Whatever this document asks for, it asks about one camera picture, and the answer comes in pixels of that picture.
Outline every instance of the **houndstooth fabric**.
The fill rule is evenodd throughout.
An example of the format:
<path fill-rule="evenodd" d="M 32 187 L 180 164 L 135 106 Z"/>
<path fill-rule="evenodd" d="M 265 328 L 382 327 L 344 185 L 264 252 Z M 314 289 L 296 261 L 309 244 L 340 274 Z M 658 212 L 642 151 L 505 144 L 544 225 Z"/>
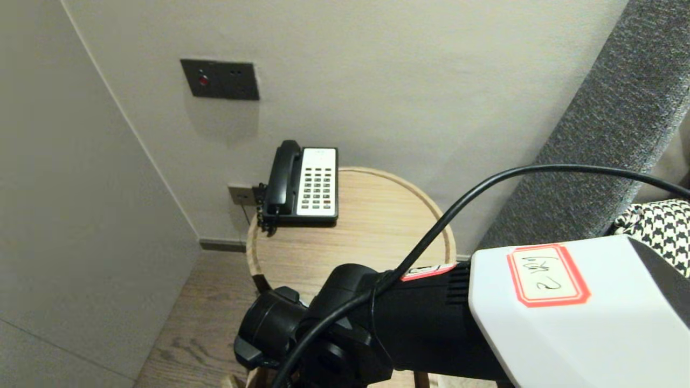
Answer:
<path fill-rule="evenodd" d="M 687 201 L 632 204 L 613 225 L 614 234 L 627 234 L 644 242 L 676 271 L 690 278 L 690 204 Z"/>

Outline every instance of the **round wooden side table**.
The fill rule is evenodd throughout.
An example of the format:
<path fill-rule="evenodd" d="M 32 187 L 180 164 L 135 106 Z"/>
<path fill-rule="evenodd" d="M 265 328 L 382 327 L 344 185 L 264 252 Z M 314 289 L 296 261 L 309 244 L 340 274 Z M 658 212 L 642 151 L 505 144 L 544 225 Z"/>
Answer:
<path fill-rule="evenodd" d="M 384 171 L 341 167 L 338 179 L 339 217 L 334 227 L 278 226 L 268 237 L 254 217 L 247 260 L 259 290 L 288 286 L 309 303 L 340 264 L 357 263 L 376 271 L 395 268 L 442 214 L 418 187 Z M 455 260 L 455 239 L 446 227 L 414 266 Z M 411 371 L 394 371 L 391 380 L 373 386 L 414 384 Z"/>

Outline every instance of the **white wall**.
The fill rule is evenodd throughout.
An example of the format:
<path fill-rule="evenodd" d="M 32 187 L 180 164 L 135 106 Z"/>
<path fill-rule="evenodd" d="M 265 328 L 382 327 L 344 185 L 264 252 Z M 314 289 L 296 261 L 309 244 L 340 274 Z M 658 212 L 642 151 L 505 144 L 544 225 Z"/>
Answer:
<path fill-rule="evenodd" d="M 531 162 L 625 0 L 63 0 L 200 237 L 237 240 L 227 182 L 267 181 L 275 147 L 338 146 L 441 208 Z M 191 96 L 178 60 L 252 61 L 258 103 Z M 514 182 L 453 223 L 470 253 Z"/>
<path fill-rule="evenodd" d="M 131 386 L 196 235 L 59 2 L 3 2 L 0 50 L 0 386 Z"/>

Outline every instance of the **wooden floor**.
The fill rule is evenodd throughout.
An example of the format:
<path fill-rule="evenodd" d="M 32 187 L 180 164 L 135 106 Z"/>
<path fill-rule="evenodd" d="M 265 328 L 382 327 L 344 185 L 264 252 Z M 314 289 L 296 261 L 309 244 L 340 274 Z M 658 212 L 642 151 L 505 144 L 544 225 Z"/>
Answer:
<path fill-rule="evenodd" d="M 204 251 L 135 387 L 221 387 L 230 374 L 245 376 L 233 340 L 255 289 L 244 253 Z"/>

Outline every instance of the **black power cable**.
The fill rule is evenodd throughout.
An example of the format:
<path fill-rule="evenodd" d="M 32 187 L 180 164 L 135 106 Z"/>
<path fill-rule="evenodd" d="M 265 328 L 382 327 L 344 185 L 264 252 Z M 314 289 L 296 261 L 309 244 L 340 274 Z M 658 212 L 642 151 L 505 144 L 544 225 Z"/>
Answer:
<path fill-rule="evenodd" d="M 609 175 L 614 177 L 622 177 L 630 180 L 636 180 L 658 188 L 662 188 L 670 193 L 679 195 L 680 197 L 690 200 L 690 190 L 682 188 L 676 184 L 666 182 L 651 175 L 637 173 L 635 171 L 624 170 L 622 168 L 589 166 L 585 164 L 544 164 L 539 166 L 523 166 L 505 170 L 501 173 L 492 175 L 485 179 L 482 183 L 474 186 L 470 191 L 465 193 L 458 199 L 441 218 L 426 232 L 426 235 L 417 243 L 417 245 L 410 251 L 400 265 L 389 272 L 385 277 L 377 283 L 375 295 L 379 296 L 391 286 L 395 284 L 406 272 L 412 264 L 421 256 L 424 250 L 433 242 L 439 233 L 448 225 L 448 223 L 465 207 L 468 203 L 474 200 L 479 194 L 485 192 L 488 188 L 495 184 L 519 175 L 526 175 L 532 173 L 590 173 Z M 372 296 L 371 291 L 365 291 L 347 302 L 341 304 L 338 308 L 331 311 L 325 318 L 322 318 L 317 324 L 311 327 L 304 336 L 297 342 L 292 351 L 287 355 L 280 368 L 278 369 L 275 379 L 271 385 L 272 388 L 280 388 L 282 382 L 287 379 L 288 374 L 293 370 L 297 361 L 302 356 L 306 348 L 327 328 L 334 322 L 345 316 L 348 312 L 366 303 Z"/>
<path fill-rule="evenodd" d="M 249 216 L 247 215 L 247 210 L 244 208 L 244 205 L 242 205 L 242 213 L 244 213 L 244 219 L 247 220 L 247 225 L 251 226 L 251 221 L 249 221 Z"/>

